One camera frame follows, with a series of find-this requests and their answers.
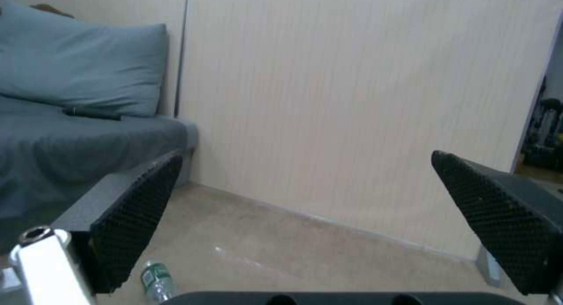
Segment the bed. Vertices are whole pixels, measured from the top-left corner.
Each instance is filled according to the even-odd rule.
[[[106,174],[169,151],[189,177],[197,129],[164,117],[71,117],[60,107],[0,95],[0,249],[27,227],[53,221]]]

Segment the beige wall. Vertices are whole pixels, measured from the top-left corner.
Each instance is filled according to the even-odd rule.
[[[115,26],[165,23],[169,34],[168,68],[159,113],[173,114],[185,0],[14,0],[50,4],[77,19]]]
[[[473,258],[430,153],[510,169],[562,5],[189,0],[193,180]]]

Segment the blue pillow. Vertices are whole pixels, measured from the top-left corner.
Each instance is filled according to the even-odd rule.
[[[164,24],[96,26],[0,2],[0,93],[153,116],[166,65]]]

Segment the bolt hole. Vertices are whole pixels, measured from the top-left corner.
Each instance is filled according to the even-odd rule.
[[[297,305],[297,303],[287,295],[276,295],[270,298],[266,305]]]
[[[391,305],[422,305],[422,303],[415,297],[400,294],[393,298]]]
[[[45,232],[44,228],[36,228],[32,231],[29,231],[26,233],[26,239],[34,239],[39,237],[40,235],[42,235]]]

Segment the black textured gripper pad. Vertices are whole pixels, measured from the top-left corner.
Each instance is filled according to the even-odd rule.
[[[527,178],[450,153],[434,151],[432,166],[515,287],[549,293],[563,269],[563,203]]]
[[[155,163],[90,227],[97,261],[96,293],[110,293],[126,281],[148,245],[168,203],[182,156]]]

